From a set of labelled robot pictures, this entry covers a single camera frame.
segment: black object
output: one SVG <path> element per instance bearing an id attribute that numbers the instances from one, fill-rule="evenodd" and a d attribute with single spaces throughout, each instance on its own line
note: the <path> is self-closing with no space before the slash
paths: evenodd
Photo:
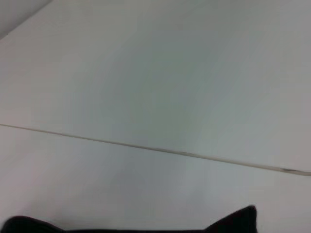
<path id="1" fill-rule="evenodd" d="M 257 211 L 248 206 L 219 220 L 204 230 L 133 231 L 133 230 L 73 230 L 64 231 L 31 217 L 16 216 L 7 220 L 1 233 L 257 233 Z"/>

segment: white surface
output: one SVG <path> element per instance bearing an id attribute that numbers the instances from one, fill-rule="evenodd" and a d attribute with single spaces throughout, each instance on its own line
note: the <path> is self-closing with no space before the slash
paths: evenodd
<path id="1" fill-rule="evenodd" d="M 307 0 L 55 0 L 0 41 L 0 122 L 311 170 Z"/>
<path id="2" fill-rule="evenodd" d="M 249 204 L 260 233 L 308 232 L 310 178 L 0 128 L 0 221 L 201 229 Z"/>
<path id="3" fill-rule="evenodd" d="M 0 38 L 51 0 L 1 0 Z"/>

